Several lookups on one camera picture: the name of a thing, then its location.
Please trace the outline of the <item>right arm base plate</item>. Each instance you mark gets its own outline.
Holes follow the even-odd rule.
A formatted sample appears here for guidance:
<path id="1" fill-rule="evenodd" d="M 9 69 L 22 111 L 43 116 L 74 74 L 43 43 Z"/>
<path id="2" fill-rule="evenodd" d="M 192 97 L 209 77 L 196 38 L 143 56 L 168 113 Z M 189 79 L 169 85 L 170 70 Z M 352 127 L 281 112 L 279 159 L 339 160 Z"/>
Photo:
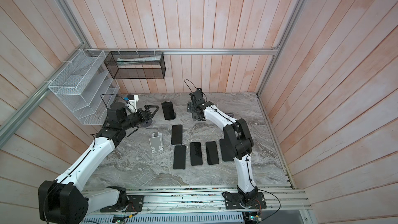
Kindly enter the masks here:
<path id="1" fill-rule="evenodd" d="M 266 202 L 263 193 L 258 193 L 258 195 L 253 199 L 244 199 L 244 197 L 239 193 L 231 193 L 224 191 L 222 193 L 224 198 L 226 209 L 265 209 Z"/>

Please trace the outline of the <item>black phone round stand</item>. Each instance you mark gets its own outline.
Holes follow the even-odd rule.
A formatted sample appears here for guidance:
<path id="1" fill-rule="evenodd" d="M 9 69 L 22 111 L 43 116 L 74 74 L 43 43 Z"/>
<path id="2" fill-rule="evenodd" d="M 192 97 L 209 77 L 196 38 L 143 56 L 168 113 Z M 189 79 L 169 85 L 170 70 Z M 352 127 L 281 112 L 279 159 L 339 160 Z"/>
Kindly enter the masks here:
<path id="1" fill-rule="evenodd" d="M 232 162 L 234 161 L 234 153 L 231 153 L 230 151 L 230 145 L 229 142 L 225 139 L 220 139 L 220 149 L 221 149 L 221 156 L 223 162 Z"/>

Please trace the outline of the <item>purple phone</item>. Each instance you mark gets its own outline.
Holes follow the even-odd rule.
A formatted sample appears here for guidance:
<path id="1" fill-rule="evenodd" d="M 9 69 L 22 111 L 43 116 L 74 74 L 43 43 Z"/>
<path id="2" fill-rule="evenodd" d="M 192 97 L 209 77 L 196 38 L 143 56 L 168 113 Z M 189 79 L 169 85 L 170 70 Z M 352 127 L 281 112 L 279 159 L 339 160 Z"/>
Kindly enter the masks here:
<path id="1" fill-rule="evenodd" d="M 202 147 L 200 142 L 190 143 L 190 163 L 192 166 L 203 164 Z"/>

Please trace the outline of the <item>grey round stand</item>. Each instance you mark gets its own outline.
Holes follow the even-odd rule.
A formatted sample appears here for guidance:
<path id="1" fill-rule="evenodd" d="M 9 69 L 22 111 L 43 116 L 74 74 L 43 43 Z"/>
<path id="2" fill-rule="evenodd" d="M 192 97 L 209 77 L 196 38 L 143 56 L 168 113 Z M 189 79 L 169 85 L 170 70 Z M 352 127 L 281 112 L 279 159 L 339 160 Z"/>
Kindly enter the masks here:
<path id="1" fill-rule="evenodd" d="M 140 124 L 140 126 L 143 128 L 147 128 L 147 127 L 151 126 L 151 124 L 152 124 L 152 119 L 148 119 L 147 121 L 142 122 Z"/>

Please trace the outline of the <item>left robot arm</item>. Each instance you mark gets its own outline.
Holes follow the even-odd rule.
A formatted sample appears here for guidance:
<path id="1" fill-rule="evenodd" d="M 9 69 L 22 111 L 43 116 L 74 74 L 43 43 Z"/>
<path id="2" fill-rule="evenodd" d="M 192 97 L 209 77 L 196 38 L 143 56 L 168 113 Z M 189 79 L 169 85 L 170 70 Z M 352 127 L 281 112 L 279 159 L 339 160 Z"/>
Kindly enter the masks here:
<path id="1" fill-rule="evenodd" d="M 78 224 L 87 214 L 110 207 L 124 212 L 129 205 L 126 189 L 110 186 L 83 194 L 84 186 L 102 161 L 126 138 L 127 130 L 136 132 L 150 124 L 156 112 L 151 105 L 132 112 L 127 104 L 113 103 L 101 130 L 88 149 L 64 173 L 53 181 L 44 181 L 38 189 L 40 219 L 46 223 Z"/>

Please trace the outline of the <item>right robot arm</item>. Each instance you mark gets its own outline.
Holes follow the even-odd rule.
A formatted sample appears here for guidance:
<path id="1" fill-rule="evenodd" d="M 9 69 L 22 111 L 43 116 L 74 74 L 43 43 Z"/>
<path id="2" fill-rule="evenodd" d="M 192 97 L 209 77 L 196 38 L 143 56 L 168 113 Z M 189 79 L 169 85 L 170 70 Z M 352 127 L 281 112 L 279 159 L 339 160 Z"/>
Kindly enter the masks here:
<path id="1" fill-rule="evenodd" d="M 205 100 L 202 89 L 190 93 L 189 110 L 193 120 L 209 120 L 218 126 L 227 142 L 227 152 L 233 157 L 237 169 L 237 197 L 239 204 L 248 208 L 258 197 L 258 188 L 251 167 L 251 153 L 254 146 L 247 122 L 235 119 L 222 112 L 214 103 Z"/>

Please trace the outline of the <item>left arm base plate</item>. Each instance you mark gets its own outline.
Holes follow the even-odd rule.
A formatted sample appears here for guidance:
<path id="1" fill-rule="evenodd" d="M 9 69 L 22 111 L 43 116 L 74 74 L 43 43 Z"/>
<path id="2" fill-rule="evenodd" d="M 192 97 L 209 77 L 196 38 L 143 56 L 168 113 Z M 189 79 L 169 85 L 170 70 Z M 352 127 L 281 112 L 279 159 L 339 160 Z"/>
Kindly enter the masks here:
<path id="1" fill-rule="evenodd" d="M 108 206 L 100 209 L 101 213 L 112 212 L 141 212 L 144 203 L 144 195 L 127 195 L 128 201 L 125 207 Z"/>

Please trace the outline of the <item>blue phone reflective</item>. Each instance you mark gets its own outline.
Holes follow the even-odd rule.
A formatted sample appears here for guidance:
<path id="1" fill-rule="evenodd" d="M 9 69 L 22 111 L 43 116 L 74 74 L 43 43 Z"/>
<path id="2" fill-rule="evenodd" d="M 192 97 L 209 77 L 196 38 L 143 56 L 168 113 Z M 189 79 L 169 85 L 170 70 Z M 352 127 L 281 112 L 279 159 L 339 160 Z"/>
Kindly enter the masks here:
<path id="1" fill-rule="evenodd" d="M 172 145 L 182 144 L 182 137 L 183 137 L 182 133 L 183 133 L 182 124 L 176 124 L 172 126 L 172 138 L 171 138 Z"/>

